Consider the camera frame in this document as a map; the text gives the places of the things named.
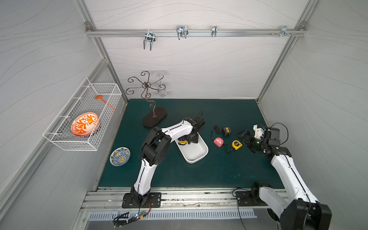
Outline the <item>yellow deli tape measure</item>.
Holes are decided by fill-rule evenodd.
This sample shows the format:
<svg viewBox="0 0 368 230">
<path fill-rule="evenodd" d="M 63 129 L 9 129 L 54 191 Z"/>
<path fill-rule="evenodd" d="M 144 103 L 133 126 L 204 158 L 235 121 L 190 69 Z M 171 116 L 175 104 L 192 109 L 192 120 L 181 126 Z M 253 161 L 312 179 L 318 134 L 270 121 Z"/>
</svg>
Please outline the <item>yellow deli tape measure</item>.
<svg viewBox="0 0 368 230">
<path fill-rule="evenodd" d="M 231 147 L 229 147 L 229 145 L 226 143 L 223 144 L 223 147 L 225 149 L 226 154 L 230 154 L 233 150 L 238 150 L 239 148 L 241 148 L 242 144 L 240 141 L 234 140 L 231 144 Z"/>
</svg>

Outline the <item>small yellow tape measure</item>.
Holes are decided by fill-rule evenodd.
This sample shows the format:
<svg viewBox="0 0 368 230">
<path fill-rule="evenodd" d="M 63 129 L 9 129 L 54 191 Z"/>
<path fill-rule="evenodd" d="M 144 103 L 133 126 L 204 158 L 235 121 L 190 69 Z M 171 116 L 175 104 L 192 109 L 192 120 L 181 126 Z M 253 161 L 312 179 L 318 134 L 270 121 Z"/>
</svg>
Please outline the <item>small yellow tape measure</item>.
<svg viewBox="0 0 368 230">
<path fill-rule="evenodd" d="M 187 140 L 179 140 L 178 141 L 178 144 L 184 146 L 184 145 L 187 145 L 188 144 L 188 141 Z"/>
</svg>

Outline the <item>pink tape measure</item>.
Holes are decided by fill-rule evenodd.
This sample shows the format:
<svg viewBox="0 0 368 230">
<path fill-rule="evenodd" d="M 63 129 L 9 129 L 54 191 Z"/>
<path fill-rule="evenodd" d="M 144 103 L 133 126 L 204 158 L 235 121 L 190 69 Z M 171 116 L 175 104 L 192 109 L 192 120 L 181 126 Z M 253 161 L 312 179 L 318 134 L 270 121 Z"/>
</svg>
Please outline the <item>pink tape measure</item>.
<svg viewBox="0 0 368 230">
<path fill-rule="evenodd" d="M 222 147 L 222 146 L 223 146 L 223 144 L 224 144 L 224 140 L 223 140 L 222 138 L 220 138 L 220 137 L 216 137 L 216 138 L 214 138 L 214 137 L 213 137 L 213 131 L 211 132 L 210 138 L 211 138 L 211 140 L 213 141 L 213 143 L 214 143 L 218 148 L 220 148 L 220 147 Z"/>
</svg>

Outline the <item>black round tape measure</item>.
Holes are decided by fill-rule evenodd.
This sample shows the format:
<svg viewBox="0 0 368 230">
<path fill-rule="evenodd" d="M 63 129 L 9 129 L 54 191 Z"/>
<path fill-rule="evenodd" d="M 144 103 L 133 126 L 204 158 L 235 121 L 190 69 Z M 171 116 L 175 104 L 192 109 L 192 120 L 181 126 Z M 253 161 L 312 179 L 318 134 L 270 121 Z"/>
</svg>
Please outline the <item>black round tape measure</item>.
<svg viewBox="0 0 368 230">
<path fill-rule="evenodd" d="M 218 125 L 215 125 L 213 128 L 214 128 L 214 130 L 216 131 L 217 134 L 222 134 L 225 137 L 230 136 L 231 133 L 232 133 L 232 130 L 229 127 L 221 128 Z"/>
</svg>

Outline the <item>white plastic storage box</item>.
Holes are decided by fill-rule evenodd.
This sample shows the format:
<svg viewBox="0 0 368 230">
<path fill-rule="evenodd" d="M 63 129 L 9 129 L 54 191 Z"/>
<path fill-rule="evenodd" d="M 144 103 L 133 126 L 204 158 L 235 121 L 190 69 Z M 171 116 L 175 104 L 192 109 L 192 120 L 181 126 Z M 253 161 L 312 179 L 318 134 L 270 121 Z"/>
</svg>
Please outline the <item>white plastic storage box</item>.
<svg viewBox="0 0 368 230">
<path fill-rule="evenodd" d="M 180 152 L 184 159 L 189 164 L 194 164 L 203 158 L 205 158 L 209 152 L 207 144 L 204 142 L 202 137 L 198 134 L 198 143 L 191 143 L 182 145 L 179 140 L 175 140 Z"/>
</svg>

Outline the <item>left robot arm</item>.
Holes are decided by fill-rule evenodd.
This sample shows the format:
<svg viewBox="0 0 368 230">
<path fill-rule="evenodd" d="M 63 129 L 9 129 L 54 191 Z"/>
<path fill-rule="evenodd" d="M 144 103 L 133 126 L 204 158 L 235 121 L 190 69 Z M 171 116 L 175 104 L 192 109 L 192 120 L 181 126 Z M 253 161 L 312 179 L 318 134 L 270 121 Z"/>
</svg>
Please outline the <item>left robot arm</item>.
<svg viewBox="0 0 368 230">
<path fill-rule="evenodd" d="M 178 124 L 166 128 L 154 127 L 145 139 L 140 153 L 141 168 L 130 195 L 139 206 L 143 206 L 151 189 L 156 168 L 168 153 L 171 143 L 176 143 L 189 164 L 197 163 L 207 156 L 209 148 L 199 134 L 205 121 L 201 116 L 184 118 Z"/>
</svg>

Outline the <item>green table mat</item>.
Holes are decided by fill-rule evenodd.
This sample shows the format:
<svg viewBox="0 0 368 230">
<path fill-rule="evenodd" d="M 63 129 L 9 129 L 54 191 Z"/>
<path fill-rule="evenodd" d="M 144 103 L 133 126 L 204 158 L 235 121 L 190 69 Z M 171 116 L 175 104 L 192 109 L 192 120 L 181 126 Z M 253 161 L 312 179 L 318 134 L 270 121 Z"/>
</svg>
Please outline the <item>green table mat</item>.
<svg viewBox="0 0 368 230">
<path fill-rule="evenodd" d="M 199 133 L 209 152 L 202 160 L 189 164 L 172 143 L 155 171 L 152 187 L 250 188 L 253 183 L 261 182 L 276 189 L 283 188 L 278 173 L 265 156 L 252 153 L 245 146 L 231 150 L 219 148 L 213 142 L 217 136 L 216 125 L 231 128 L 231 135 L 224 138 L 227 145 L 231 145 L 238 132 L 252 130 L 256 124 L 265 125 L 255 100 L 157 99 L 156 104 L 167 110 L 167 116 L 159 123 L 161 128 L 175 125 L 186 117 L 202 116 L 205 125 Z M 123 166 L 107 162 L 100 187 L 132 187 L 136 182 L 141 166 L 139 154 L 150 131 L 142 121 L 150 111 L 148 102 L 143 99 L 129 101 L 113 148 L 128 148 L 130 159 Z"/>
</svg>

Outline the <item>glass cup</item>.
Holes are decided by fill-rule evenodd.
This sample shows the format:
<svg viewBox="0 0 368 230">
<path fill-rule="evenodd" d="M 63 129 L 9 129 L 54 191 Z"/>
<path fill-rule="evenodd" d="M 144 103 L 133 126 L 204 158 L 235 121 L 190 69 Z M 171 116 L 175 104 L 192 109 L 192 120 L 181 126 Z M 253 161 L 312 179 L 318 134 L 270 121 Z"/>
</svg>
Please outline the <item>glass cup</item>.
<svg viewBox="0 0 368 230">
<path fill-rule="evenodd" d="M 156 77 L 158 78 L 158 95 L 160 97 L 165 97 L 167 95 L 166 86 L 162 83 L 162 79 L 164 78 L 164 74 L 159 72 L 156 74 Z"/>
</svg>

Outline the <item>metal hook middle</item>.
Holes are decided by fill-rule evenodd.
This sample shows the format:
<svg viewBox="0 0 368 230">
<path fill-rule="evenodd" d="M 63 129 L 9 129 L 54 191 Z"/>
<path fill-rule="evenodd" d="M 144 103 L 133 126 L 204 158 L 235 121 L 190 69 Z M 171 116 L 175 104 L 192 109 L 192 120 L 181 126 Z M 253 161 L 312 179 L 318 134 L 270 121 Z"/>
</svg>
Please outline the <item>metal hook middle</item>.
<svg viewBox="0 0 368 230">
<path fill-rule="evenodd" d="M 184 26 L 184 25 L 182 25 L 182 26 L 178 26 L 177 28 L 176 28 L 176 32 L 177 32 L 177 37 L 178 37 L 178 39 L 180 40 L 181 38 L 187 38 L 187 36 L 188 36 L 188 27 L 187 26 Z"/>
</svg>

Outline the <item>orange spatula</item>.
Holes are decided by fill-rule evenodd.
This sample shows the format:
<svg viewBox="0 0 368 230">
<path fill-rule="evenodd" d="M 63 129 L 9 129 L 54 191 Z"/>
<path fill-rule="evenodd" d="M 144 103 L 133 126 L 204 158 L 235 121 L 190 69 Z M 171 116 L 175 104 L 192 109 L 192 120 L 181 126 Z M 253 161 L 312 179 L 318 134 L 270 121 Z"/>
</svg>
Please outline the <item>orange spatula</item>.
<svg viewBox="0 0 368 230">
<path fill-rule="evenodd" d="M 95 99 L 96 100 L 101 100 L 102 102 L 104 102 L 107 106 L 109 106 L 111 109 L 113 109 L 114 111 L 115 111 L 115 108 L 113 107 L 113 106 L 111 106 L 107 101 L 105 101 L 104 99 L 103 99 L 103 95 L 97 95 L 96 97 L 95 97 Z"/>
</svg>

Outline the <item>orange patterned plate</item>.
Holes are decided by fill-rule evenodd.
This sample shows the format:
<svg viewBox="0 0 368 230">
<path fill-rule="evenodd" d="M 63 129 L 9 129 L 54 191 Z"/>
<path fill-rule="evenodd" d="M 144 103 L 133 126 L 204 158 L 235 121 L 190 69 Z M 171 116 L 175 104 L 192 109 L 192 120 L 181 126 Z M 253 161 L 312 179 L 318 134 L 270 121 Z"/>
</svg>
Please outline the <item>orange patterned plate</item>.
<svg viewBox="0 0 368 230">
<path fill-rule="evenodd" d="M 71 125 L 71 132 L 78 137 L 88 137 L 100 127 L 99 116 L 93 112 L 87 112 L 78 116 Z"/>
</svg>

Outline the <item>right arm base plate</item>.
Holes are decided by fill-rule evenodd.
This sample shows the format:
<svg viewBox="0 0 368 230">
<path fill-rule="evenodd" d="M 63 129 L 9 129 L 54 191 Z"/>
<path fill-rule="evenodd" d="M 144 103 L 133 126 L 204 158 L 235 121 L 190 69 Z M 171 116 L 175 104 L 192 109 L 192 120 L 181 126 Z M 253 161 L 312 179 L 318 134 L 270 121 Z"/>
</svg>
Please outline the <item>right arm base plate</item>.
<svg viewBox="0 0 368 230">
<path fill-rule="evenodd" d="M 254 195 L 251 191 L 240 190 L 235 191 L 234 194 L 239 207 L 268 207 L 258 195 Z"/>
</svg>

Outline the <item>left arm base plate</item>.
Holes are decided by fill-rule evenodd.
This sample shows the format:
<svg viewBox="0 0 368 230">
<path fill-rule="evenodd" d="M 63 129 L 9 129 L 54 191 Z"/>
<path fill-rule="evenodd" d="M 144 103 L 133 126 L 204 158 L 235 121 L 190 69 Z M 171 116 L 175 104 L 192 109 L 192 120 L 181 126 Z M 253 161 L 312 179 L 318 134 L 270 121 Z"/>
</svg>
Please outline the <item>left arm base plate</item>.
<svg viewBox="0 0 368 230">
<path fill-rule="evenodd" d="M 142 202 L 138 202 L 131 193 L 125 193 L 121 207 L 123 209 L 160 208 L 161 199 L 162 193 L 160 192 L 149 193 Z"/>
</svg>

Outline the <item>metal bracket right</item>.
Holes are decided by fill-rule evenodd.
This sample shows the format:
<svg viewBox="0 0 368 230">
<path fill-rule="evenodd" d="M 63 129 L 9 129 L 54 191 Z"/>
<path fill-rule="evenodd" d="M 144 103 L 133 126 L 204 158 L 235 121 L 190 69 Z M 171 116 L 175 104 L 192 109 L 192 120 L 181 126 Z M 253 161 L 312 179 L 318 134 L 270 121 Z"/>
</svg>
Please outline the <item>metal bracket right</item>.
<svg viewBox="0 0 368 230">
<path fill-rule="evenodd" d="M 287 26 L 284 26 L 278 33 L 270 33 L 272 36 L 278 36 L 278 37 L 284 37 L 284 36 L 287 36 L 287 37 L 293 37 L 293 36 L 296 36 L 295 33 L 292 33 L 292 32 L 288 32 L 288 27 Z"/>
</svg>

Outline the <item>aluminium top rail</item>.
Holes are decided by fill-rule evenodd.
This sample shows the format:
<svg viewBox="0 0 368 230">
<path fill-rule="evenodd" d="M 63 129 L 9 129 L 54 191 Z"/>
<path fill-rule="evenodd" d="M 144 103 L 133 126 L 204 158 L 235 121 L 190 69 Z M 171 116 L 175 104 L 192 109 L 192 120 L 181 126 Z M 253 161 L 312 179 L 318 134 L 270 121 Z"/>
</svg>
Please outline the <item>aluminium top rail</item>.
<svg viewBox="0 0 368 230">
<path fill-rule="evenodd" d="M 270 33 L 278 33 L 281 28 L 277 29 L 220 29 L 217 28 L 216 37 L 272 37 Z M 287 29 L 288 32 L 295 33 L 296 36 L 305 36 L 307 34 L 306 30 L 300 29 Z M 144 38 L 145 33 L 148 31 L 154 33 L 157 38 L 167 38 L 167 37 L 177 37 L 176 29 L 96 29 L 92 31 L 87 31 L 88 37 L 98 37 L 98 38 L 109 38 L 109 37 L 119 37 L 119 38 Z M 211 37 L 211 28 L 207 29 L 188 29 L 189 37 Z"/>
</svg>

